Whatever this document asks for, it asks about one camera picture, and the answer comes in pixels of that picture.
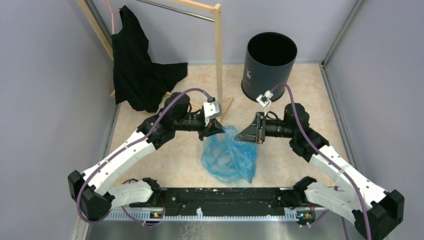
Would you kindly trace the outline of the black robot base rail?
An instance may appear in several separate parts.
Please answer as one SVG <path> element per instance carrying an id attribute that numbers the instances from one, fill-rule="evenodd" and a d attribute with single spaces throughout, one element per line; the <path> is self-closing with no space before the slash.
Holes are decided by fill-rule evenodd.
<path id="1" fill-rule="evenodd" d="M 135 202 L 131 208 L 163 210 L 166 217 L 224 217 L 256 219 L 289 216 L 314 221 L 316 206 L 292 188 L 217 187 L 163 188 L 147 202 Z"/>

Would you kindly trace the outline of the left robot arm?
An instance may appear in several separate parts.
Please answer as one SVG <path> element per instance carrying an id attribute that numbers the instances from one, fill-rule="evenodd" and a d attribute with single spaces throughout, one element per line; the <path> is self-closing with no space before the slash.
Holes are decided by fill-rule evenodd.
<path id="1" fill-rule="evenodd" d="M 199 88 L 171 94 L 163 108 L 146 118 L 111 154 L 82 172 L 74 170 L 68 175 L 71 198 L 84 222 L 100 222 L 111 210 L 130 204 L 142 203 L 148 208 L 161 204 L 162 189 L 150 177 L 121 185 L 114 183 L 139 160 L 174 139 L 177 131 L 197 132 L 200 141 L 225 132 L 218 121 L 223 113 L 222 107 L 206 91 L 201 91 L 207 98 L 206 102 L 200 109 L 191 111 L 192 104 L 187 94 L 194 91 L 198 92 Z"/>

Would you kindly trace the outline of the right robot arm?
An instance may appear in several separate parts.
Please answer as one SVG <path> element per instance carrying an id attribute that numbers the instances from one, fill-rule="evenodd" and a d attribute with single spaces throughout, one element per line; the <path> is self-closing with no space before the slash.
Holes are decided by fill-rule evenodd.
<path id="1" fill-rule="evenodd" d="M 288 104 L 282 119 L 268 119 L 257 112 L 236 141 L 263 144 L 266 137 L 288 138 L 292 151 L 332 179 L 341 191 L 306 176 L 293 189 L 299 206 L 320 205 L 352 223 L 367 240 L 383 240 L 402 221 L 405 198 L 387 191 L 344 160 L 322 135 L 309 125 L 309 114 L 300 103 Z"/>

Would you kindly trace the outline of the blue plastic trash bag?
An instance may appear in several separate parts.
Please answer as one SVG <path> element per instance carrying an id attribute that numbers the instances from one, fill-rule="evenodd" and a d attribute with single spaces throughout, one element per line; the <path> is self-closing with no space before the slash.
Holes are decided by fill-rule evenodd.
<path id="1" fill-rule="evenodd" d="M 208 173 L 224 184 L 253 182 L 257 169 L 258 145 L 236 141 L 240 132 L 234 125 L 225 132 L 207 137 L 203 142 L 200 161 Z"/>

